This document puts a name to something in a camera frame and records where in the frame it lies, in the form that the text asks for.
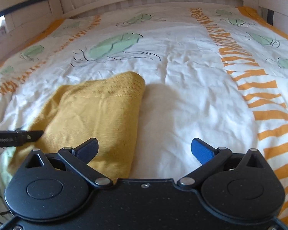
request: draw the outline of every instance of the yellow cloth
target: yellow cloth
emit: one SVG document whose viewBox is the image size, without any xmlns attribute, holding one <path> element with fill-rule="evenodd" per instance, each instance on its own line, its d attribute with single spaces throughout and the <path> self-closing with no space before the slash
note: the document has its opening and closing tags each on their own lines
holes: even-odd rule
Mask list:
<svg viewBox="0 0 288 230">
<path fill-rule="evenodd" d="M 43 136 L 16 148 L 9 172 L 14 174 L 33 148 L 55 153 L 95 137 L 99 151 L 88 165 L 114 182 L 128 178 L 144 89 L 143 78 L 134 72 L 59 87 L 28 129 L 43 130 Z"/>
</svg>

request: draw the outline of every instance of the orange border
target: orange border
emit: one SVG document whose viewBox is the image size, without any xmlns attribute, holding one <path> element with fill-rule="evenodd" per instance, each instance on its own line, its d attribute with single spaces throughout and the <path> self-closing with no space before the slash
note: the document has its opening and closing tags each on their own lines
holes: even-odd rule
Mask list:
<svg viewBox="0 0 288 230">
<path fill-rule="evenodd" d="M 39 35 L 34 37 L 34 39 L 31 40 L 29 43 L 27 43 L 22 49 L 25 49 L 29 46 L 32 46 L 33 44 L 45 39 L 48 35 L 50 35 L 53 31 L 55 31 L 59 26 L 61 26 L 61 24 L 64 21 L 65 21 L 65 19 L 59 19 L 59 20 L 53 21 L 45 31 L 41 32 Z M 7 60 L 0 63 L 0 67 L 2 67 L 6 61 Z"/>
<path fill-rule="evenodd" d="M 267 23 L 263 18 L 261 18 L 256 10 L 252 9 L 251 7 L 238 7 L 240 13 L 248 18 L 253 19 L 254 21 L 257 21 L 260 25 L 267 27 L 268 29 L 272 30 L 273 32 L 279 34 L 281 37 L 284 37 L 285 39 L 288 40 L 288 35 L 276 27 L 270 25 Z"/>
</svg>

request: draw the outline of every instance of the white sheet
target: white sheet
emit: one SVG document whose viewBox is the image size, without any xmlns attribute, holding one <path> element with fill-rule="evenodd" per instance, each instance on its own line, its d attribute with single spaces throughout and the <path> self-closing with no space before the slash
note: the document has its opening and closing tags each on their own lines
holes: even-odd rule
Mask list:
<svg viewBox="0 0 288 230">
<path fill-rule="evenodd" d="M 193 171 L 200 166 L 191 154 L 190 144 L 195 137 L 214 147 L 226 146 L 240 153 L 258 148 L 264 154 L 265 148 L 287 143 L 288 133 L 263 140 L 259 140 L 258 133 L 288 124 L 288 120 L 255 120 L 253 111 L 278 110 L 288 114 L 288 69 L 280 68 L 288 67 L 284 61 L 288 59 L 288 40 L 242 16 L 236 8 L 218 12 L 203 10 L 203 14 L 229 32 L 259 66 L 225 67 L 220 46 L 208 35 L 204 24 L 186 8 L 130 8 L 101 15 L 100 22 L 97 17 L 68 19 L 51 36 L 35 44 L 43 49 L 23 51 L 22 56 L 13 56 L 0 68 L 0 85 L 13 81 L 18 86 L 14 92 L 5 89 L 5 95 L 0 93 L 0 130 L 26 129 L 62 84 L 105 79 L 131 70 L 145 79 L 146 90 L 130 178 L 172 177 L 177 180 Z M 244 22 L 237 21 L 234 25 L 229 19 Z M 102 56 L 90 52 L 98 43 L 117 35 L 126 36 L 126 33 L 140 35 L 125 43 L 133 43 L 125 50 L 129 53 L 113 51 L 109 55 L 105 51 Z M 260 44 L 254 34 L 266 38 Z M 40 68 L 30 69 L 44 60 Z M 232 63 L 245 63 L 245 60 Z M 264 69 L 266 75 L 241 78 L 236 82 L 232 79 L 247 73 L 246 70 L 259 69 Z M 227 70 L 236 72 L 229 75 Z M 28 77 L 17 80 L 23 74 Z M 260 93 L 262 89 L 238 90 L 238 86 L 273 80 L 277 87 L 268 88 L 266 92 L 281 96 L 270 99 L 274 103 L 249 108 L 248 105 L 258 98 L 246 101 L 243 96 Z M 9 149 L 2 155 L 1 172 L 12 152 L 13 149 Z M 268 162 L 274 170 L 288 165 L 288 151 Z M 8 182 L 10 177 L 5 175 L 3 179 Z M 288 177 L 281 182 L 287 187 Z M 288 208 L 281 218 L 287 216 Z"/>
</svg>

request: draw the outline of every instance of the bed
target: bed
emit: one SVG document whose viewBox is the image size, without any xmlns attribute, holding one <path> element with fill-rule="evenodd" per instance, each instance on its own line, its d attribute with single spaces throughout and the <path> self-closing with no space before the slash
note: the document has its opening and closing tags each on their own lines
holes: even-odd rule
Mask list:
<svg viewBox="0 0 288 230">
<path fill-rule="evenodd" d="M 130 178 L 177 180 L 196 169 L 195 137 L 257 148 L 285 188 L 279 218 L 288 225 L 288 35 L 258 15 L 271 9 L 286 25 L 288 1 L 57 1 L 53 19 L 65 20 L 0 66 L 0 130 L 27 129 L 60 85 L 134 71 L 146 89 Z M 119 51 L 90 51 L 124 37 L 132 40 Z M 1 154 L 0 212 L 13 152 Z"/>
</svg>

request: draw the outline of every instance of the bedspread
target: bedspread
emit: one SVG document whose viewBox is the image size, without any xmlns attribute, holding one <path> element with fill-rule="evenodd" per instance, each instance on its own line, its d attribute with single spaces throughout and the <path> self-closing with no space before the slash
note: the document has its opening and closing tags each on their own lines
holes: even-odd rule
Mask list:
<svg viewBox="0 0 288 230">
<path fill-rule="evenodd" d="M 146 83 L 130 178 L 177 180 L 196 169 L 195 137 L 238 153 L 257 148 L 285 188 L 279 217 L 288 224 L 288 36 L 250 8 L 67 19 L 0 68 L 0 130 L 27 129 L 60 85 L 126 71 Z M 13 152 L 1 155 L 4 184 Z"/>
</svg>

